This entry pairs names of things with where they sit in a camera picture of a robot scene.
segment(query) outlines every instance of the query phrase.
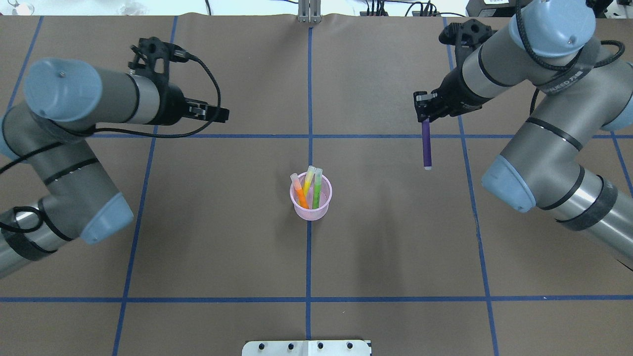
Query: purple marker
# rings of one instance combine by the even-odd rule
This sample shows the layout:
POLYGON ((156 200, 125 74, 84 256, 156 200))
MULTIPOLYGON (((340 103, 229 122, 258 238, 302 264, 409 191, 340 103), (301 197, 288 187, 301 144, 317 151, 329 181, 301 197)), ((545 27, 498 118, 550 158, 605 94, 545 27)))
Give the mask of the purple marker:
POLYGON ((424 159, 424 169, 431 170, 431 129, 428 119, 422 122, 422 151, 424 159))

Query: marker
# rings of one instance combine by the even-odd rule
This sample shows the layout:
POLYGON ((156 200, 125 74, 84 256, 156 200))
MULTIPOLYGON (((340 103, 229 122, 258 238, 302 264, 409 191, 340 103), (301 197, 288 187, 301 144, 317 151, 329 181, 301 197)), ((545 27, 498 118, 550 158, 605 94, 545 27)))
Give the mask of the marker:
POLYGON ((299 199, 299 205, 301 205, 301 207, 304 209, 310 209, 308 208, 308 202, 306 201, 306 196, 303 195, 303 189, 301 188, 301 183, 299 182, 299 176, 297 175, 297 173, 293 173, 290 176, 290 179, 292 179, 292 186, 294 188, 294 192, 297 193, 297 199, 299 199))
POLYGON ((310 184, 312 183, 312 177, 315 175, 316 168, 314 166, 308 167, 308 173, 306 173, 306 179, 303 182, 303 195, 308 196, 310 190, 310 184))
POLYGON ((422 151, 424 169, 431 170, 433 168, 431 163, 431 129, 428 119, 422 122, 422 151))
POLYGON ((315 191, 314 197, 312 197, 312 209, 318 209, 319 200, 321 200, 321 178, 323 176, 323 170, 317 168, 315 172, 315 191))

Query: metal bracket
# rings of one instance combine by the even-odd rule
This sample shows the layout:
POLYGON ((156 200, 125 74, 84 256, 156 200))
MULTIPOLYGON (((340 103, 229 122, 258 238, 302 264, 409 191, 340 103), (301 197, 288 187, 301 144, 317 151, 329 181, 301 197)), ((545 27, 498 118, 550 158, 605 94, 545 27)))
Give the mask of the metal bracket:
POLYGON ((372 342, 365 340, 250 341, 242 356, 371 356, 372 342))
POLYGON ((299 22, 320 23, 321 19, 321 0, 299 0, 299 22))

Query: orange marker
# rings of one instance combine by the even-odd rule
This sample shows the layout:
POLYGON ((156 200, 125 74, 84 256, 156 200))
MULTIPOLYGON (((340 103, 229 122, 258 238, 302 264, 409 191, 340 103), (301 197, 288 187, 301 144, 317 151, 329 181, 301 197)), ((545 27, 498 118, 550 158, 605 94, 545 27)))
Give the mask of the orange marker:
POLYGON ((297 173, 293 173, 290 176, 292 179, 292 187, 294 188, 294 192, 297 193, 297 199, 299 199, 299 205, 304 209, 308 208, 308 202, 306 201, 306 196, 303 194, 303 188, 301 187, 301 183, 299 182, 299 176, 297 173))

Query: yellow marker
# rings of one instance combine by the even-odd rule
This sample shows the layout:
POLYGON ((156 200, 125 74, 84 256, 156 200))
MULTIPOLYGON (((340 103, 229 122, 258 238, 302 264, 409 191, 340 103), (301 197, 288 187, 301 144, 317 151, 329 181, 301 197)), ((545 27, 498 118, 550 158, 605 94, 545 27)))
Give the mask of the yellow marker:
POLYGON ((312 184, 312 177, 315 175, 316 168, 314 166, 308 167, 308 172, 306 173, 306 180, 303 182, 303 195, 308 196, 308 191, 310 190, 310 184, 312 184))
POLYGON ((299 200, 299 205, 301 205, 301 207, 304 209, 310 209, 308 208, 308 202, 306 201, 306 196, 303 195, 303 188, 301 188, 301 183, 299 182, 299 176, 297 175, 297 173, 293 173, 290 176, 290 179, 292 179, 292 186, 294 188, 294 192, 297 193, 297 199, 299 200))

